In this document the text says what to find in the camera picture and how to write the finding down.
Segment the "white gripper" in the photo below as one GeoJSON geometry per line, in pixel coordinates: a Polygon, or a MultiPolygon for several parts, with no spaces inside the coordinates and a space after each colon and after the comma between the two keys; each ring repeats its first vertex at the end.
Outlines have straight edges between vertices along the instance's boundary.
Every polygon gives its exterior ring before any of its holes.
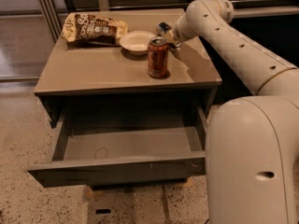
{"type": "Polygon", "coordinates": [[[170,44],[175,44],[176,40],[179,43],[186,42],[197,36],[197,33],[192,30],[191,24],[187,21],[185,15],[181,16],[173,26],[174,32],[168,30],[164,34],[165,40],[170,44]]]}

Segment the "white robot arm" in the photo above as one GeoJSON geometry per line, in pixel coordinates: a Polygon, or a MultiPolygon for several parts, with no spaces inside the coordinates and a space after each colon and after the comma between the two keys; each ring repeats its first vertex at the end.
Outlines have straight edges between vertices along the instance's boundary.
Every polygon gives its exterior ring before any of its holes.
{"type": "Polygon", "coordinates": [[[174,24],[179,42],[203,37],[250,91],[222,105],[206,133],[209,224],[298,224],[298,69],[231,27],[228,0],[195,0],[174,24]]]}

